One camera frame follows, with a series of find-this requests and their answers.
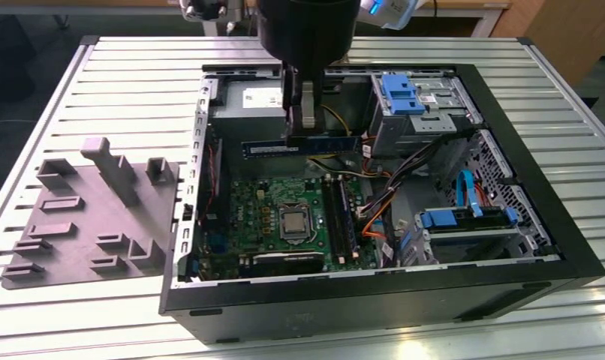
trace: motherboard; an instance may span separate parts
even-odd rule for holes
[[[352,222],[362,203],[357,178],[234,181],[229,233],[209,241],[215,277],[255,276],[243,269],[255,271],[257,265],[267,269],[262,276],[282,275],[287,263],[318,272],[374,269],[376,245]],[[342,205],[346,212],[336,210]]]

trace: cpu socket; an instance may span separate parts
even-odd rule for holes
[[[278,217],[281,219],[281,239],[293,245],[302,244],[311,236],[310,206],[303,203],[281,204]]]

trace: robotic arm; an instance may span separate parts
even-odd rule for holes
[[[179,0],[190,21],[222,19],[241,0]],[[289,146],[325,132],[325,68],[352,47],[357,19],[400,30],[428,0],[258,0],[262,47],[282,61]]]

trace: blue light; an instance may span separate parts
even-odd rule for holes
[[[377,2],[374,3],[374,6],[372,6],[372,9],[370,9],[370,14],[374,15],[376,12],[380,10],[380,7],[381,7],[381,4]]]

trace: workbench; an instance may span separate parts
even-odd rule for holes
[[[84,138],[109,137],[114,154],[131,163],[165,157],[187,173],[202,66],[274,62],[250,37],[84,39],[0,192],[0,274],[39,195],[43,159],[87,165],[78,151]],[[360,37],[349,62],[478,67],[605,265],[605,127],[536,47],[498,38]],[[162,277],[143,277],[12,291],[0,286],[0,355],[605,359],[605,277],[488,321],[211,347],[158,315],[161,283]]]

